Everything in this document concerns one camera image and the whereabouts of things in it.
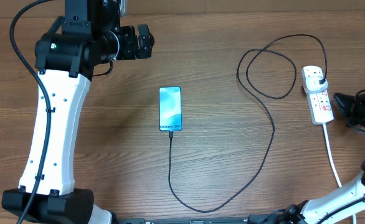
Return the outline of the Samsung Galaxy smartphone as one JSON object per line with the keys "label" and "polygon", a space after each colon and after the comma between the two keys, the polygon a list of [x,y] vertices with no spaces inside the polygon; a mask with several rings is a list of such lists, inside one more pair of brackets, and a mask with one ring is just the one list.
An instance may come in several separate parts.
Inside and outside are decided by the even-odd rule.
{"label": "Samsung Galaxy smartphone", "polygon": [[159,130],[181,131],[183,128],[180,86],[159,89]]}

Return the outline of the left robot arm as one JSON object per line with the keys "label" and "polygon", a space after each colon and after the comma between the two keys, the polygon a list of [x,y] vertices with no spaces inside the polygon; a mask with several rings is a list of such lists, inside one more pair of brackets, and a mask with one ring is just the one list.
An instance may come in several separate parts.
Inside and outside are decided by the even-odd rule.
{"label": "left robot arm", "polygon": [[37,115],[23,175],[2,195],[3,209],[32,223],[116,223],[94,202],[90,189],[75,187],[74,149],[83,102],[94,68],[115,60],[150,58],[154,37],[147,25],[121,26],[126,2],[66,1],[37,41],[28,71],[38,83]]}

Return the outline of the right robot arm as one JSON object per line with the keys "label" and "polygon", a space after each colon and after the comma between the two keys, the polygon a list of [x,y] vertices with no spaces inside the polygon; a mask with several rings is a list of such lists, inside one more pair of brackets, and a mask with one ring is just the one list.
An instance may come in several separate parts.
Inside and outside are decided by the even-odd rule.
{"label": "right robot arm", "polygon": [[[346,125],[365,128],[365,89],[354,96],[335,93]],[[324,197],[292,204],[275,219],[275,223],[337,223],[365,210],[365,160],[353,180]]]}

